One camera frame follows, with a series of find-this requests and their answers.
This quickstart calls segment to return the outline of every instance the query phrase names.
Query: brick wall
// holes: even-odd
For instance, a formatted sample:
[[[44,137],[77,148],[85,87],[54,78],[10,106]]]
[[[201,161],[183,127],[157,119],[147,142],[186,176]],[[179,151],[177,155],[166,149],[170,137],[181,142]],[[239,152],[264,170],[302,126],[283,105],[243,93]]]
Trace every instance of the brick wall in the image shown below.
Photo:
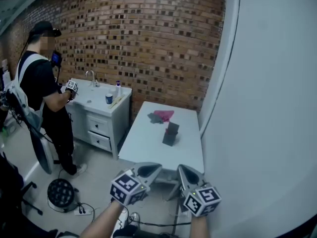
[[[199,111],[212,74],[225,0],[37,0],[0,37],[0,59],[15,68],[29,30],[49,20],[62,31],[60,81],[84,78],[133,88],[143,101]]]

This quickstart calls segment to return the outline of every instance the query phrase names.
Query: white cabinet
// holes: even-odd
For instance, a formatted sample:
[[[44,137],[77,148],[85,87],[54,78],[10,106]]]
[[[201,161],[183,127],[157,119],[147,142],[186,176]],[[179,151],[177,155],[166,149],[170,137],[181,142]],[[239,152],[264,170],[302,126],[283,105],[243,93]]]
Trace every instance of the white cabinet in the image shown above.
[[[66,105],[74,137],[111,152],[117,159],[118,143],[129,127],[132,89],[123,87],[124,97],[109,109],[104,93],[106,87],[113,86],[101,84],[100,88],[91,88],[86,80],[72,80],[80,90],[78,96]]]

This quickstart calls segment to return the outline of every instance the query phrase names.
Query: gray cloth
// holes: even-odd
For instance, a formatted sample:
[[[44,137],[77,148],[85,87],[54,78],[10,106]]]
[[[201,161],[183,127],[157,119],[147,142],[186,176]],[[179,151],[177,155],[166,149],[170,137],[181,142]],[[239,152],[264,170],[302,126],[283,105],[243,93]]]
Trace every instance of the gray cloth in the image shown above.
[[[151,123],[163,123],[162,118],[154,113],[148,114],[148,117],[151,119]]]

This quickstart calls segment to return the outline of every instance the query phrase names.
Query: black cap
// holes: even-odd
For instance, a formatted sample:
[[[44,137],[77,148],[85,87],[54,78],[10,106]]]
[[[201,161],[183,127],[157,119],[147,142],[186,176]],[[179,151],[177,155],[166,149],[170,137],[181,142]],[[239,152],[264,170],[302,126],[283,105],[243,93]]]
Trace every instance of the black cap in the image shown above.
[[[35,24],[35,26],[30,31],[30,37],[36,34],[43,34],[44,32],[49,31],[52,33],[52,36],[58,37],[61,36],[61,32],[58,29],[54,29],[52,24],[48,21],[40,21]]]

